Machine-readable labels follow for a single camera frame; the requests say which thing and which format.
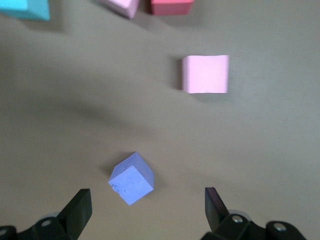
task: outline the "cyan cube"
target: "cyan cube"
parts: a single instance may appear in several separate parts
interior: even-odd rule
[[[48,0],[0,0],[0,12],[19,19],[50,19]]]

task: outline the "block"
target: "block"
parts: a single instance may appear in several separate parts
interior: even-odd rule
[[[131,205],[154,190],[154,173],[139,153],[135,152],[114,167],[108,183]]]
[[[140,0],[100,0],[115,12],[132,19],[138,9]]]
[[[182,89],[189,94],[227,93],[229,56],[188,56],[182,60]]]
[[[19,19],[50,19],[48,0],[0,0],[0,12]]]
[[[195,0],[151,0],[153,15],[186,15]]]

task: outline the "light pink cube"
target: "light pink cube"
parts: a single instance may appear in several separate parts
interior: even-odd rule
[[[138,9],[140,0],[100,0],[115,12],[132,19]]]
[[[227,93],[229,56],[187,56],[182,89],[189,94]]]

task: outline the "toy block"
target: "toy block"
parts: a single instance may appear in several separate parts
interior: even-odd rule
[[[154,173],[139,153],[135,152],[114,167],[108,183],[131,205],[154,190]]]
[[[227,93],[229,56],[188,56],[182,60],[182,89],[189,94]]]
[[[140,0],[100,0],[115,12],[132,19],[138,9]]]
[[[186,15],[195,0],[151,0],[153,15]]]
[[[0,12],[19,19],[50,19],[48,0],[0,0]]]

